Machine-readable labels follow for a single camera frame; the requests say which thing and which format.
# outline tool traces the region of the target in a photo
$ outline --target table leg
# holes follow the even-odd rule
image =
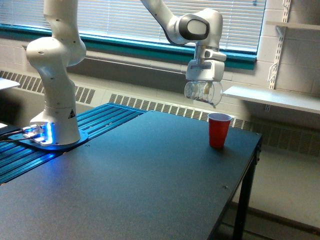
[[[254,180],[256,164],[258,160],[258,150],[256,150],[253,160],[251,161],[250,167],[246,172],[241,185],[241,192],[239,197],[238,208],[235,217],[233,240],[241,240],[244,233],[246,215],[249,207],[249,200],[251,194],[252,183]]]

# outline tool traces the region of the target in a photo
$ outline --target blue aluminum rail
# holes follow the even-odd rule
[[[146,111],[107,103],[77,116],[79,130],[89,141],[124,124]],[[38,150],[18,142],[0,143],[0,185],[62,155],[62,152]]]

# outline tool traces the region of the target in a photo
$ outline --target shelf bracket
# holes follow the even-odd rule
[[[284,10],[283,10],[283,16],[282,16],[282,22],[287,23],[290,13],[290,6],[291,6],[291,0],[283,0],[282,2]],[[284,26],[276,26],[276,31],[279,34],[278,44],[276,47],[274,62],[269,68],[269,74],[268,74],[268,82],[269,82],[269,89],[275,89],[276,88],[276,80],[278,76],[278,70],[280,65],[280,58],[282,54],[282,48],[284,44],[284,39],[286,35],[287,28]],[[264,107],[265,112],[270,111],[270,105],[266,104]]]

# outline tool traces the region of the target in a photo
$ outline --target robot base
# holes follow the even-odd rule
[[[42,146],[30,139],[27,140],[20,140],[17,141],[23,145],[28,145],[32,148],[36,148],[39,150],[44,150],[44,151],[49,151],[49,152],[68,152],[84,143],[86,143],[89,140],[89,136],[88,133],[86,133],[85,131],[79,131],[80,133],[80,140],[76,141],[72,144],[67,144],[67,145],[53,145],[53,146]],[[16,134],[16,135],[12,135],[9,137],[9,139],[11,140],[15,140],[15,139],[22,139],[24,138],[24,136],[22,134]]]

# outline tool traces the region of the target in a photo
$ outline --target blue led light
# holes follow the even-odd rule
[[[46,137],[47,137],[46,143],[52,144],[53,143],[53,136],[52,136],[52,128],[51,128],[50,122],[48,122],[46,124]]]

